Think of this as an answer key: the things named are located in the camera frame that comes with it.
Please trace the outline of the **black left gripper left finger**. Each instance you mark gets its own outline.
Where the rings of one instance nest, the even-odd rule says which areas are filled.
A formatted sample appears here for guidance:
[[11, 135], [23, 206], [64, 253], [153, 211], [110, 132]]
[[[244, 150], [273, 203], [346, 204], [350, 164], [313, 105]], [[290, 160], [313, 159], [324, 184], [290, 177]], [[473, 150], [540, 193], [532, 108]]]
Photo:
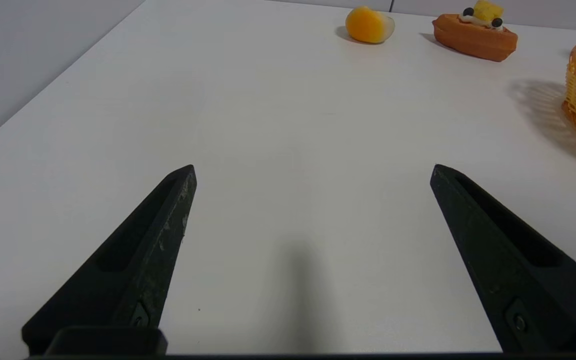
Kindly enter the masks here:
[[166, 354], [159, 329], [197, 188], [169, 173], [22, 327], [31, 357]]

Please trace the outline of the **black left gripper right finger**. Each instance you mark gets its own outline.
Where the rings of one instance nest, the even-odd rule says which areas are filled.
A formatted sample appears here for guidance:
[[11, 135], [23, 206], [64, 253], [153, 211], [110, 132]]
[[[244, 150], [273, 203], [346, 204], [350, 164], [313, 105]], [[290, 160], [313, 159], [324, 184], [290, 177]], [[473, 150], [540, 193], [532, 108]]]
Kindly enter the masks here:
[[505, 353], [576, 353], [576, 261], [465, 174], [430, 188]]

